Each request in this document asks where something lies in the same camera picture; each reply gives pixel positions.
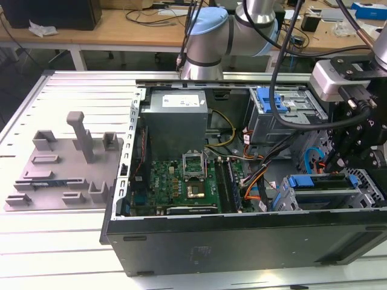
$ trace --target blue clip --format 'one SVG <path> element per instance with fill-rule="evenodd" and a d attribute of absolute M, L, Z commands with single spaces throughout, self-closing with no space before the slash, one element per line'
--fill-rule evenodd
<path fill-rule="evenodd" d="M 288 177 L 288 182 L 291 187 L 314 186 L 313 180 L 308 175 L 292 175 Z"/>
<path fill-rule="evenodd" d="M 272 107 L 270 106 L 270 101 L 268 97 L 269 88 L 258 88 L 256 89 L 256 96 L 259 102 L 262 104 L 263 110 L 265 113 L 271 113 Z M 279 113 L 286 113 L 288 109 L 282 105 L 281 97 L 279 94 L 274 94 L 274 100 L 277 106 Z"/>
<path fill-rule="evenodd" d="M 359 180 L 357 179 L 357 177 L 353 174 L 350 174 L 348 176 L 349 180 L 351 181 L 352 185 L 353 185 L 353 188 L 355 189 L 358 185 L 359 185 Z"/>
<path fill-rule="evenodd" d="M 297 183 L 296 183 L 296 180 L 295 180 L 294 176 L 289 177 L 288 178 L 288 182 L 289 182 L 290 187 L 296 187 L 297 186 Z"/>
<path fill-rule="evenodd" d="M 294 178 L 296 179 L 297 185 L 300 187 L 314 186 L 313 180 L 308 175 L 296 175 Z"/>
<path fill-rule="evenodd" d="M 274 208 L 276 207 L 276 204 L 277 204 L 277 202 L 279 201 L 280 198 L 281 198 L 281 194 L 278 193 L 278 194 L 277 194 L 277 197 L 276 197 L 275 200 L 272 202 L 272 207 L 271 207 L 272 211 L 273 211 Z"/>

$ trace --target label sticker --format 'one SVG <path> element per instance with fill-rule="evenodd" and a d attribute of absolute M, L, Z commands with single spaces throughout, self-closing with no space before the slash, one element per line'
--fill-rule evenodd
<path fill-rule="evenodd" d="M 31 183 L 32 186 L 48 186 L 47 182 L 34 182 Z"/>
<path fill-rule="evenodd" d="M 244 144 L 250 145 L 250 136 L 243 135 Z"/>
<path fill-rule="evenodd" d="M 293 101 L 282 101 L 285 107 L 295 107 L 296 104 Z"/>
<path fill-rule="evenodd" d="M 163 96 L 163 107 L 200 107 L 199 95 L 165 95 Z"/>
<path fill-rule="evenodd" d="M 267 206 L 262 201 L 259 201 L 258 206 L 262 211 L 267 211 Z"/>

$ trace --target blue box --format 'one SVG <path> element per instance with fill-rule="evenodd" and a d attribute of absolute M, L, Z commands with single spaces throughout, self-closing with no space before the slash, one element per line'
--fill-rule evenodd
<path fill-rule="evenodd" d="M 361 4 L 355 2 L 351 9 L 356 10 L 355 16 L 359 19 L 387 20 L 387 6 L 383 4 Z"/>

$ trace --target gray post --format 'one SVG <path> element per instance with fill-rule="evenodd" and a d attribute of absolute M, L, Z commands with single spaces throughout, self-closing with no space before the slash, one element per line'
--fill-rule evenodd
<path fill-rule="evenodd" d="M 83 152 L 87 163 L 93 163 L 94 153 L 93 147 L 90 146 L 85 127 L 83 126 L 83 112 L 70 112 L 67 115 L 67 124 L 73 127 L 75 135 L 77 135 L 78 144 Z"/>

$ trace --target slotted surface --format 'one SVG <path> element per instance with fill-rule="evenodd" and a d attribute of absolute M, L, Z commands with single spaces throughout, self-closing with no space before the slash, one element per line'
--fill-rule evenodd
<path fill-rule="evenodd" d="M 74 138 L 65 124 L 69 110 L 81 109 L 85 127 L 94 137 L 106 130 L 123 136 L 129 118 L 134 79 L 163 79 L 173 74 L 154 72 L 57 72 L 40 79 L 0 134 L 0 195 L 12 190 L 33 150 L 38 129 L 51 129 L 58 138 Z M 261 77 L 248 75 L 248 78 Z M 124 80 L 116 88 L 105 80 Z M 69 86 L 63 80 L 72 82 Z M 89 80 L 98 80 L 88 89 Z M 0 212 L 0 289 L 386 289 L 387 243 L 348 266 L 273 269 L 213 274 L 128 278 L 110 246 L 99 244 L 103 210 Z"/>

